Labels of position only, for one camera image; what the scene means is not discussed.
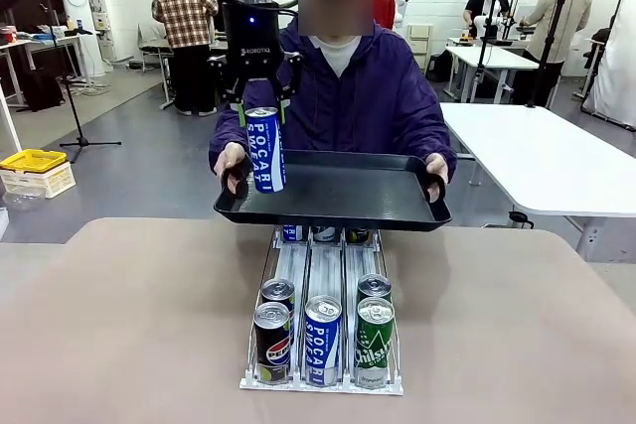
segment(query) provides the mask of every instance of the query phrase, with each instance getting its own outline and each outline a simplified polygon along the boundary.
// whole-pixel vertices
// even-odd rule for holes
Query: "beige sweater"
[[[569,52],[569,44],[574,34],[582,30],[589,20],[592,0],[565,0],[555,32],[555,42],[550,49],[548,63],[559,64],[565,62]],[[537,60],[541,59],[546,45],[546,37],[550,29],[553,13],[557,8],[557,0],[539,0],[535,12],[526,19],[529,25],[537,24],[528,52]]]

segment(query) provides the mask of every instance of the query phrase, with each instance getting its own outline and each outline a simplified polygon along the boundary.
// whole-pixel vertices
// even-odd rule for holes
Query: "sneaker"
[[[210,116],[211,114],[215,114],[216,112],[217,112],[216,108],[212,108],[211,111],[199,111],[199,116],[203,118],[204,116]]]

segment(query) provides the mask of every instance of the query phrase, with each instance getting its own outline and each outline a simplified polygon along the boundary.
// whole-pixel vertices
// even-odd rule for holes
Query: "white curtain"
[[[636,127],[636,0],[621,3],[594,87],[583,107]]]

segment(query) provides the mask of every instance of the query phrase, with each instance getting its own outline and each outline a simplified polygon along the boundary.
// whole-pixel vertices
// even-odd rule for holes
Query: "blue can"
[[[305,306],[305,364],[307,383],[332,386],[338,381],[342,306],[321,295]]]
[[[246,111],[245,116],[256,190],[260,193],[282,191],[286,179],[278,111],[276,108],[254,108]]]
[[[301,242],[305,239],[302,225],[284,225],[282,227],[282,239],[285,242]]]

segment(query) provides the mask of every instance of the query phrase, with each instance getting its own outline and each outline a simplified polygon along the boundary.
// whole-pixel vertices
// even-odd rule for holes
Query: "beige tabletop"
[[[560,238],[383,234],[404,397],[239,390],[271,230],[103,219],[0,309],[2,424],[633,423],[636,319]]]

